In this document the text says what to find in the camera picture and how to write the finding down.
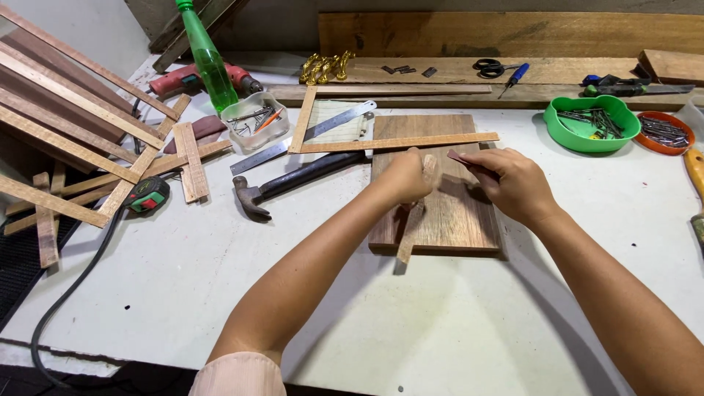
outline white table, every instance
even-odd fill
[[[208,113],[200,94],[182,120]],[[533,158],[558,202],[704,340],[704,264],[689,225],[699,199],[681,157],[636,143],[609,156],[577,154],[550,138],[540,111],[375,113],[472,114],[477,132],[497,131],[496,146]],[[297,109],[290,114],[295,122]],[[319,155],[287,156],[244,175],[261,185]],[[248,288],[370,179],[369,165],[329,175],[262,204],[274,220],[259,224],[243,215],[234,195],[229,166],[242,158],[205,165],[207,203],[187,206],[172,180],[172,196],[158,213],[124,220],[41,343],[199,369]],[[393,276],[393,258],[363,243],[286,349],[284,380],[379,395],[397,395],[399,386],[404,395],[627,394],[542,244],[497,215],[508,261],[414,256],[405,276]],[[30,341],[103,232],[79,227],[62,251],[61,270],[39,281],[1,339]]]

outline green tape measure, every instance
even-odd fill
[[[170,192],[169,184],[162,178],[151,176],[140,180],[132,188],[124,205],[133,213],[150,211],[166,202]]]

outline orange bowl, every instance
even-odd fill
[[[689,147],[692,147],[692,144],[694,144],[694,132],[692,132],[692,128],[687,126],[687,124],[683,123],[678,118],[675,118],[670,114],[661,113],[659,111],[644,111],[643,113],[640,113],[638,115],[638,119],[640,120],[641,117],[648,117],[654,118],[656,120],[667,121],[674,127],[682,128],[684,132],[687,132],[687,141],[689,142],[686,147],[668,147],[664,144],[656,142],[655,140],[648,139],[648,137],[643,135],[643,133],[641,132],[636,135],[635,140],[646,148],[649,148],[653,151],[657,151],[658,153],[667,154],[670,156],[678,156],[683,154],[689,149]]]

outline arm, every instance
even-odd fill
[[[374,182],[257,280],[227,318],[208,361],[247,351],[281,364],[284,348],[372,227],[397,204],[417,201],[431,191],[422,178],[418,149],[397,156]]]
[[[533,161],[512,149],[460,156],[488,169],[469,167],[494,204],[543,242],[604,349],[636,393],[704,394],[704,346],[558,206]]]

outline electric drill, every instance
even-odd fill
[[[232,86],[242,91],[245,96],[264,90],[261,83],[254,80],[243,68],[225,63],[225,69],[227,69],[227,75],[232,81]],[[166,73],[154,81],[150,81],[149,88],[158,96],[163,96],[179,88],[191,87],[196,83],[202,83],[202,81],[196,69],[196,64],[194,63]]]

